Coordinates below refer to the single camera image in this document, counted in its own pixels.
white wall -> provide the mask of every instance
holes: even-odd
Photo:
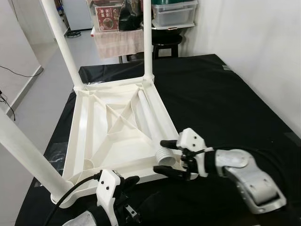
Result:
[[[40,65],[7,0],[0,1],[0,31],[0,65],[26,76],[34,75]],[[0,68],[0,90],[10,104],[30,80]],[[0,108],[8,110],[3,103],[0,103]]]
[[[301,137],[300,1],[198,1],[180,54],[217,54]]]
[[[50,43],[54,41],[54,34],[50,29],[48,19],[40,0],[9,0],[13,1],[19,24],[31,45]],[[66,26],[62,22],[59,14],[57,18],[63,32]]]

white door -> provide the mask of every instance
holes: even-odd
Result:
[[[62,0],[62,3],[72,31],[93,27],[86,0]]]

plastic bag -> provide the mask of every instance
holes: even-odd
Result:
[[[54,143],[50,149],[45,153],[44,157],[56,169],[59,174],[63,174],[68,142]],[[42,184],[36,181],[34,187],[40,187]]]
[[[133,31],[140,29],[143,19],[141,0],[124,0],[119,16],[119,30]]]

beige cloth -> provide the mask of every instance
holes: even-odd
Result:
[[[94,40],[100,58],[111,58],[144,51],[143,30],[128,32],[95,32]]]

electrical cable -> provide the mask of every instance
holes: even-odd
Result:
[[[44,69],[42,68],[42,70],[41,70],[38,74],[33,75],[33,76],[26,76],[26,75],[22,75],[22,74],[16,73],[16,72],[10,70],[10,69],[7,68],[7,67],[3,67],[3,66],[1,66],[1,65],[0,65],[0,67],[4,68],[4,69],[6,69],[6,70],[9,70],[10,72],[12,72],[12,73],[14,73],[14,74],[16,74],[16,75],[20,75],[20,76],[22,76],[22,77],[25,77],[25,78],[31,78],[31,77],[39,76],[39,75],[44,71]]]
[[[190,152],[188,154],[189,157],[195,157],[197,154],[201,154],[201,153],[204,153],[205,152],[205,149],[203,150],[200,150],[200,151],[197,151],[197,152]]]
[[[69,191],[67,191],[66,194],[63,195],[63,197],[56,203],[55,207],[53,208],[53,210],[50,212],[50,214],[48,215],[44,226],[47,226],[51,220],[51,218],[53,217],[53,215],[55,214],[55,212],[57,211],[57,209],[59,208],[59,206],[63,203],[63,201],[79,186],[81,186],[82,184],[84,184],[85,182],[89,181],[89,180],[98,180],[100,179],[100,176],[102,174],[102,170],[97,173],[94,174],[93,176],[87,177],[86,179],[83,179],[82,181],[78,182],[75,186],[73,186]]]
[[[81,36],[81,32],[80,31],[67,31],[66,36],[67,36],[67,38],[77,38],[77,37]]]
[[[16,18],[17,18],[17,21],[19,21],[18,16],[17,16],[17,13],[16,13],[16,9],[15,9],[14,1],[13,1],[13,0],[11,0],[11,4],[13,5],[14,12],[15,12],[15,16],[16,16]]]
[[[5,101],[8,100],[8,97],[4,93],[1,93],[1,91],[0,91],[0,96],[5,97]]]
[[[9,103],[6,101],[6,99],[4,99],[4,97],[2,95],[0,95],[0,98],[2,99],[2,101],[0,101],[0,102],[4,102],[5,104],[7,104],[9,106],[10,110],[13,112],[14,121],[16,121],[16,115],[15,115],[14,110],[11,108],[11,106],[9,105]]]
[[[248,147],[248,146],[244,146],[244,145],[222,145],[222,146],[216,146],[215,148],[217,148],[217,149],[221,149],[221,148],[234,149],[234,148],[236,148],[236,149],[242,149],[242,150],[247,150],[247,151],[256,152],[256,153],[258,153],[258,152],[263,153],[263,151],[264,151],[264,152],[268,152],[268,154],[270,154],[270,156],[272,156],[280,165],[284,165],[283,161],[279,158],[278,155],[276,155],[274,153],[273,150],[266,149],[266,148],[253,148],[253,147]]]

